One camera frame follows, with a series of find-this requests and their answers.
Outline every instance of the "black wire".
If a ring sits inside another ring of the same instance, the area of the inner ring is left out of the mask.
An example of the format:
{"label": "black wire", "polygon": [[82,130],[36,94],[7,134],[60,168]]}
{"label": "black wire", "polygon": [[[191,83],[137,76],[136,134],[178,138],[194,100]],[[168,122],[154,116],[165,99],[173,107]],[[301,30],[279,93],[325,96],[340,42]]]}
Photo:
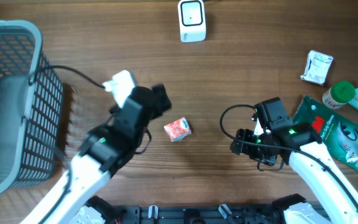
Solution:
{"label": "black wire", "polygon": [[95,82],[94,80],[92,80],[90,77],[88,77],[87,75],[85,75],[84,73],[74,69],[74,68],[71,68],[71,67],[68,67],[68,66],[64,66],[64,65],[49,65],[49,66],[46,66],[46,67],[43,67],[43,68],[38,68],[34,74],[37,75],[41,72],[44,72],[46,70],[49,70],[49,69],[54,69],[54,68],[59,68],[59,69],[64,69],[64,70],[68,70],[68,71],[71,71],[71,72],[74,72],[75,74],[83,77],[84,79],[86,79],[87,81],[89,81],[90,83],[94,84],[95,86],[97,87],[100,87],[102,89],[104,89],[104,86],[100,85],[99,83]]}
{"label": "black wire", "polygon": [[106,122],[104,122],[104,125],[108,125],[110,123],[110,121],[112,120],[112,118],[115,118],[118,114],[117,113],[114,113],[112,114],[109,119],[107,119]]}
{"label": "black wire", "polygon": [[141,150],[140,152],[135,151],[135,155],[143,154],[143,153],[146,151],[147,147],[149,146],[150,142],[152,141],[152,133],[150,133],[150,131],[149,131],[148,129],[146,129],[146,133],[147,133],[147,135],[149,136],[149,142],[148,142],[147,145],[144,147],[144,149]]}
{"label": "black wire", "polygon": [[267,134],[266,127],[267,127],[267,123],[264,125],[264,134],[265,135]]}
{"label": "black wire", "polygon": [[329,174],[331,174],[331,176],[334,178],[334,180],[341,186],[341,188],[343,189],[343,191],[345,192],[345,194],[349,197],[350,201],[353,203],[353,205],[355,206],[357,212],[358,212],[358,203],[356,202],[356,200],[354,199],[354,197],[352,196],[352,194],[350,193],[350,191],[346,188],[346,186],[342,183],[342,181],[339,179],[339,177],[329,168],[329,166],[327,166],[326,164],[324,164],[323,162],[321,162],[319,159],[315,158],[314,156],[312,156],[311,154],[308,154],[307,152],[303,152],[301,150],[298,149],[292,149],[289,147],[283,147],[283,146],[271,146],[271,145],[266,145],[266,144],[257,144],[257,143],[252,143],[252,142],[247,142],[247,141],[243,141],[240,139],[236,139],[236,137],[230,135],[224,128],[223,128],[223,117],[224,115],[231,109],[233,108],[238,108],[238,107],[248,107],[248,108],[252,108],[255,109],[253,106],[251,105],[234,105],[229,107],[228,109],[226,109],[223,114],[221,115],[221,119],[219,121],[219,124],[221,126],[221,130],[222,132],[229,138],[243,143],[243,144],[247,144],[250,146],[257,146],[257,147],[270,147],[270,148],[274,148],[274,149],[283,149],[283,150],[287,150],[287,151],[292,151],[292,152],[296,152],[299,154],[302,154],[306,157],[309,157],[310,159],[312,159],[313,161],[317,162],[319,165],[321,165],[321,167],[323,167],[324,171],[329,172]]}
{"label": "black wire", "polygon": [[65,185],[65,188],[62,192],[62,194],[59,196],[58,200],[55,202],[55,204],[52,206],[52,208],[48,211],[48,213],[41,219],[41,221],[39,222],[39,224],[44,223],[49,216],[56,210],[56,208],[60,205],[60,202],[62,202],[62,200],[65,198],[66,194],[69,193],[70,187],[71,187],[71,180],[72,180],[72,170],[71,170],[71,164],[66,160],[66,156],[64,155],[64,153],[62,152],[62,150],[60,150],[58,147],[54,147],[53,151],[55,153],[56,156],[59,157],[59,159],[63,162],[63,165],[65,166],[66,170],[67,170],[67,176],[68,176],[68,180],[67,183]]}

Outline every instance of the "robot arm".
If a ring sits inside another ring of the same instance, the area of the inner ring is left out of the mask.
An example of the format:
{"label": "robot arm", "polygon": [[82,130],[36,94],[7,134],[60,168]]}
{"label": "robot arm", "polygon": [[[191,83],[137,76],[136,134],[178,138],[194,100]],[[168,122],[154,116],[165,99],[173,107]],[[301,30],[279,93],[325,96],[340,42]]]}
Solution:
{"label": "robot arm", "polygon": [[[301,146],[300,149],[311,154],[312,156],[317,157],[329,166],[329,168],[346,186],[346,189],[350,191],[351,195],[358,204],[357,191],[338,169],[335,162],[329,155],[325,144],[311,142]],[[332,175],[326,172],[319,164],[317,164],[317,162],[296,152],[291,153],[289,163],[292,169],[308,184],[333,223],[358,223],[358,213],[354,204],[346,195],[342,187],[339,186],[338,182],[334,180]],[[288,217],[291,216],[290,212],[284,212],[284,214]],[[302,215],[300,211],[295,212],[295,215],[300,215],[302,218],[309,218]]]}
{"label": "robot arm", "polygon": [[68,223],[92,195],[138,154],[136,149],[149,121],[170,108],[163,85],[152,90],[135,87],[112,125],[102,124],[85,136],[70,169],[22,223]]}
{"label": "robot arm", "polygon": [[[236,137],[228,135],[234,139],[231,144],[232,152],[247,154],[258,162],[258,169],[260,164],[273,166],[280,155],[283,163],[291,165],[309,185],[333,223],[358,223],[358,193],[337,168],[315,130],[307,123],[293,124],[279,98],[261,102],[254,108],[256,114],[253,115],[253,120],[257,122],[255,131],[240,129]],[[282,221],[321,223],[313,221],[312,218],[316,216],[305,211],[306,208],[298,210],[296,206],[288,207],[281,211],[284,218]]]}

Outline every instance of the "green bottle cap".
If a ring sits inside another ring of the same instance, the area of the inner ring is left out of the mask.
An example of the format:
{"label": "green bottle cap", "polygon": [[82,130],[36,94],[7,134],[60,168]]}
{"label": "green bottle cap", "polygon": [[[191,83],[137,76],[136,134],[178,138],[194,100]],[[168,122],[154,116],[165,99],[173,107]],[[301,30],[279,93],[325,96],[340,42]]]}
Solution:
{"label": "green bottle cap", "polygon": [[331,87],[331,96],[338,103],[347,103],[356,95],[354,86],[348,81],[340,81]]}

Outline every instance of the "white device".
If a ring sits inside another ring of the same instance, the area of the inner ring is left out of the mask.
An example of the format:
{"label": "white device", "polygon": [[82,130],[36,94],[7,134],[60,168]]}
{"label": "white device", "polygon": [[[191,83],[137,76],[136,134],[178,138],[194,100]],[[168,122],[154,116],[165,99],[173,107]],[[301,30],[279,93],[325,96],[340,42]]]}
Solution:
{"label": "white device", "polygon": [[112,93],[117,105],[122,108],[132,89],[135,88],[136,82],[129,71],[123,70],[113,75],[110,81],[104,82],[102,85],[104,90]]}
{"label": "white device", "polygon": [[181,0],[178,3],[180,40],[183,43],[205,40],[206,21],[204,2]]}

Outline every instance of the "basket mesh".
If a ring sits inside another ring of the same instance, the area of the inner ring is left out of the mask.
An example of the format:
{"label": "basket mesh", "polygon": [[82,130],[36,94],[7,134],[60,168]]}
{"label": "basket mesh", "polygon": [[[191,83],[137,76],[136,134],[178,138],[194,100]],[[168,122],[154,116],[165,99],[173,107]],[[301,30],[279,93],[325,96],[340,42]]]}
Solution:
{"label": "basket mesh", "polygon": [[[18,28],[0,28],[0,79],[6,76],[29,74],[35,52],[31,32]],[[38,67],[49,65],[45,54],[36,55]],[[32,84],[34,92],[30,116],[25,119],[25,134],[21,150],[19,173],[10,187],[38,185],[53,172],[53,148],[57,142],[58,124],[62,113],[63,86],[55,70],[38,74]],[[1,163],[0,183],[10,174],[13,161]]]}
{"label": "basket mesh", "polygon": [[[41,53],[39,67],[49,65]],[[47,70],[35,79],[30,120],[27,121],[22,165],[12,187],[38,185],[53,172],[53,148],[57,141],[62,110],[63,85],[55,70]]]}

